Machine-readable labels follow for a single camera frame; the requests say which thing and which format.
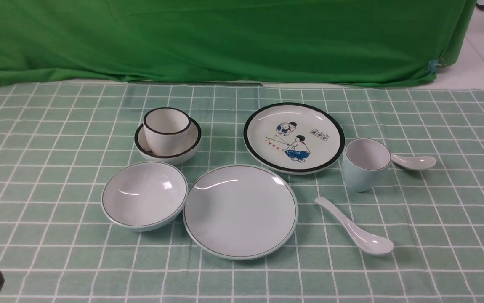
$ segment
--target spoon handle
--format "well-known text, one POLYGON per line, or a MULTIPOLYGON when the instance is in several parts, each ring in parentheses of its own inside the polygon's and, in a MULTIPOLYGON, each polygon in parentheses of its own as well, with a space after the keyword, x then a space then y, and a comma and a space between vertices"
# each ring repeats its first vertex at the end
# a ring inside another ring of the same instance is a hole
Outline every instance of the spoon handle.
POLYGON ((346 231, 351 237, 356 237, 355 234, 353 234, 352 226, 354 226, 354 223, 347 218, 347 216, 340 210, 334 203, 328 201, 328 199, 323 198, 323 197, 317 197, 315 199, 315 203, 317 205, 320 205, 321 207, 324 207, 327 209, 338 221, 344 226, 346 231))

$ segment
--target green checkered tablecloth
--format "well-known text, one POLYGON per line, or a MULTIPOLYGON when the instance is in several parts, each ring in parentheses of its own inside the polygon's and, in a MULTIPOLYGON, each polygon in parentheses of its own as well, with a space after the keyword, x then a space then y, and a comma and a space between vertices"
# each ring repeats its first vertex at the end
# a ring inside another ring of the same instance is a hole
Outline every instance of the green checkered tablecloth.
POLYGON ((22 84, 0 88, 0 302, 484 303, 484 91, 284 89, 248 86, 22 84), (190 183, 223 165, 257 165, 242 140, 259 107, 303 102, 329 112, 347 140, 432 155, 423 173, 394 167, 374 190, 346 190, 340 165, 283 177, 300 204, 296 233, 254 261, 204 253, 180 219, 134 234, 113 226, 100 193, 143 161, 133 135, 154 107, 203 129, 181 165, 190 183), (396 243, 364 255, 322 195, 396 243))

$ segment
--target cartoon boy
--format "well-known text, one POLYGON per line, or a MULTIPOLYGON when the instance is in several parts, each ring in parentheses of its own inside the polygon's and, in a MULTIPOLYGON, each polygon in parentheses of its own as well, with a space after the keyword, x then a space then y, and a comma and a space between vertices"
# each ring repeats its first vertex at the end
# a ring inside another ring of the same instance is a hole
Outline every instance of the cartoon boy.
POLYGON ((288 136, 296 129, 296 123, 281 123, 277 126, 276 130, 278 134, 283 134, 283 136, 288 136))
POLYGON ((296 140, 291 143, 286 149, 283 149, 285 154, 292 160, 292 161, 298 161, 300 163, 305 162, 306 158, 309 157, 309 154, 311 153, 309 151, 309 148, 306 146, 306 143, 304 141, 306 140, 306 137, 302 135, 296 136, 296 140))

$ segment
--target plate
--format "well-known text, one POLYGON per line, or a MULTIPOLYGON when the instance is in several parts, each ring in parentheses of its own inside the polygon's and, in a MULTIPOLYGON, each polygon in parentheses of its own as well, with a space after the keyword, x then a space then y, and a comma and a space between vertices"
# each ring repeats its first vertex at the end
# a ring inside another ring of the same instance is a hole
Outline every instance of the plate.
POLYGON ((244 143, 252 156, 285 174, 313 174, 329 167, 343 152, 339 123, 316 107, 299 103, 265 106, 244 125, 244 143))
POLYGON ((292 236, 298 204, 275 173, 230 165, 196 181, 183 214, 188 234, 205 251, 230 260, 252 260, 274 252, 292 236))

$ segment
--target white cup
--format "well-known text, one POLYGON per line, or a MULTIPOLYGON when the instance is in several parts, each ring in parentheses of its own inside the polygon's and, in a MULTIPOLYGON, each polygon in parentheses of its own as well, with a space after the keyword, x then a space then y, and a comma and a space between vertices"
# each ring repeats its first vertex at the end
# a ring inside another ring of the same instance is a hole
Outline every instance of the white cup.
POLYGON ((148 146, 157 156, 183 152, 190 133, 190 117, 180 109, 159 107, 145 114, 144 134, 148 146))
POLYGON ((390 150, 380 142, 369 138, 352 140, 341 161, 345 185, 355 192, 366 191, 384 175, 391 162, 390 150))

